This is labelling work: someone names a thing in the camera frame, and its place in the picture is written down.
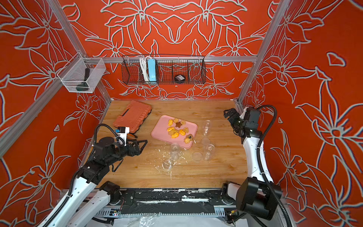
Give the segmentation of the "clear cookie jar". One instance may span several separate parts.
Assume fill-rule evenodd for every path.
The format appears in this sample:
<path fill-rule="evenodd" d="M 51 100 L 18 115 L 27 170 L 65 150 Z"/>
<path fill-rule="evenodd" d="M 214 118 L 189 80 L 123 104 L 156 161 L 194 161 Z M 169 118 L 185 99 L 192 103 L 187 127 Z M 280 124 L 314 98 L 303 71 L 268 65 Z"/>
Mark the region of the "clear cookie jar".
<path fill-rule="evenodd" d="M 180 146 L 178 143 L 173 143 L 170 145 L 170 156 L 172 160 L 178 160 L 180 158 Z"/>
<path fill-rule="evenodd" d="M 215 146 L 213 144 L 207 144 L 204 147 L 203 159 L 205 161 L 211 160 L 215 153 Z"/>

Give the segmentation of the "clear jar with cookies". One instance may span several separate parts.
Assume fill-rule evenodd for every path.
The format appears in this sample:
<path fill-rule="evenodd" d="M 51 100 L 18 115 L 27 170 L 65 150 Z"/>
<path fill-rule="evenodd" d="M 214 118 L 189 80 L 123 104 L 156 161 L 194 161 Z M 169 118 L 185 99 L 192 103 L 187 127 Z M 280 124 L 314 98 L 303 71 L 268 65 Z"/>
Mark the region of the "clear jar with cookies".
<path fill-rule="evenodd" d="M 202 134 L 205 137 L 207 137 L 210 134 L 210 131 L 211 131 L 211 121 L 210 120 L 206 120 L 203 123 L 203 126 L 202 126 Z"/>

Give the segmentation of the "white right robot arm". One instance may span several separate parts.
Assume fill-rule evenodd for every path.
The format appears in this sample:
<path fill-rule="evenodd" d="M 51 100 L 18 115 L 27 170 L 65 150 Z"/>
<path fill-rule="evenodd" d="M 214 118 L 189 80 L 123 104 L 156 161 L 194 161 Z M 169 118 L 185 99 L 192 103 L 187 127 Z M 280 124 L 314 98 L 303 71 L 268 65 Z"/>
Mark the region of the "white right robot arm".
<path fill-rule="evenodd" d="M 265 131 L 259 130 L 259 119 L 261 109 L 270 108 L 273 117 Z M 269 173 L 264 153 L 264 139 L 272 128 L 278 116 L 273 105 L 260 106 L 257 108 L 246 107 L 242 113 L 231 108 L 224 110 L 224 117 L 229 121 L 235 135 L 241 138 L 245 150 L 248 165 L 248 176 L 242 184 L 233 182 L 225 183 L 222 189 L 222 197 L 227 201 L 236 202 L 238 214 L 228 214 L 226 222 L 235 223 L 244 215 L 250 215 L 260 226 L 262 222 L 272 220 L 275 211 L 279 208 L 288 227 L 291 227 L 292 220 L 281 201 L 282 190 Z"/>

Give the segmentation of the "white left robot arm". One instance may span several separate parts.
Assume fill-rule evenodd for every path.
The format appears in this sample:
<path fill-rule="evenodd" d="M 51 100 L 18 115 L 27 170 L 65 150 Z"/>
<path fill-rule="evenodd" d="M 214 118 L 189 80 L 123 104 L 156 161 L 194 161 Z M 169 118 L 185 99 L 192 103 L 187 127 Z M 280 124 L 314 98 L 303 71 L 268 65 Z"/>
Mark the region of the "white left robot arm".
<path fill-rule="evenodd" d="M 68 192 L 40 223 L 41 227 L 84 227 L 106 205 L 122 201 L 119 185 L 105 182 L 85 205 L 82 202 L 110 172 L 115 172 L 125 157 L 139 156 L 147 140 L 128 139 L 128 127 L 113 130 L 99 124 L 94 131 L 94 143 L 87 162 L 71 178 Z"/>

